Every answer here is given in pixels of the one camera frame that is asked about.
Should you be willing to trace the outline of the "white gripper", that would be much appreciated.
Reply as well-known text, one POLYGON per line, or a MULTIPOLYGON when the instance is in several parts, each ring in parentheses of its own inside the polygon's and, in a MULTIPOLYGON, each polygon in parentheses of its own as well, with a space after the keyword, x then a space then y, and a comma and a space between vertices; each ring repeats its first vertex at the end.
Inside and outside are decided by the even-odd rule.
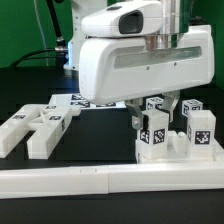
POLYGON ((126 100, 136 130, 143 127, 141 97, 163 93, 161 110, 172 122, 179 90, 207 84, 213 76, 214 45, 208 25, 190 27, 171 49, 149 50, 143 37, 91 38, 80 52, 82 97, 96 105, 126 100))

